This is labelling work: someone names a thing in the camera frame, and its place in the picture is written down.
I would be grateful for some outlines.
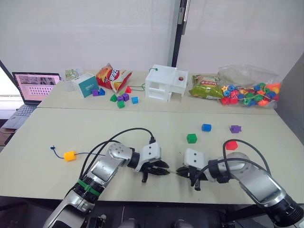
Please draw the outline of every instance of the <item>white wall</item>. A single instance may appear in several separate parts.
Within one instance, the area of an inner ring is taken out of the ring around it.
[[[144,71],[166,65],[176,2],[1,0],[0,59],[10,72],[61,75],[108,62]]]
[[[303,51],[303,0],[191,0],[177,67],[216,73],[245,63],[283,78]]]

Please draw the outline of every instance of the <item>purple block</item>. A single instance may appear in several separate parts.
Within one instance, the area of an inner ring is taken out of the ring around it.
[[[241,126],[238,126],[238,125],[231,125],[230,127],[230,131],[231,133],[239,133],[241,132]]]
[[[123,99],[124,101],[128,101],[129,100],[129,95],[127,93],[124,93],[123,98],[124,98]]]
[[[93,89],[92,94],[93,94],[93,96],[99,96],[99,93],[98,93],[97,89]]]
[[[118,96],[117,101],[123,101],[124,100],[123,98],[124,98],[123,96]]]

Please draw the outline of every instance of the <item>tissue box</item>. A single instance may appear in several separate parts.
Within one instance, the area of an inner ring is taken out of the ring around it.
[[[72,80],[72,84],[76,91],[83,97],[87,97],[92,94],[92,90],[99,89],[95,75],[85,73],[80,77]]]

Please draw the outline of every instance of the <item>green cube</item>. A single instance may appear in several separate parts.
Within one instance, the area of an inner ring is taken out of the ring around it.
[[[123,107],[124,107],[124,101],[119,101],[119,102],[117,102],[117,106],[118,106],[119,108],[123,108]]]
[[[113,94],[110,98],[110,101],[116,102],[117,101],[117,96]]]
[[[196,134],[188,134],[187,135],[187,141],[188,143],[196,143],[197,141],[197,137],[196,137]]]

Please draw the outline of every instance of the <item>blue string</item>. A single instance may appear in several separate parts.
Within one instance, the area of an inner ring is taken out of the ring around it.
[[[58,158],[64,159],[63,157],[60,157],[60,156],[56,153],[56,151],[55,151],[55,146],[54,146],[54,145],[51,146],[50,149],[54,151],[54,154],[55,154]],[[76,153],[75,155],[78,155],[78,154],[88,154],[88,153],[87,153],[87,152]]]

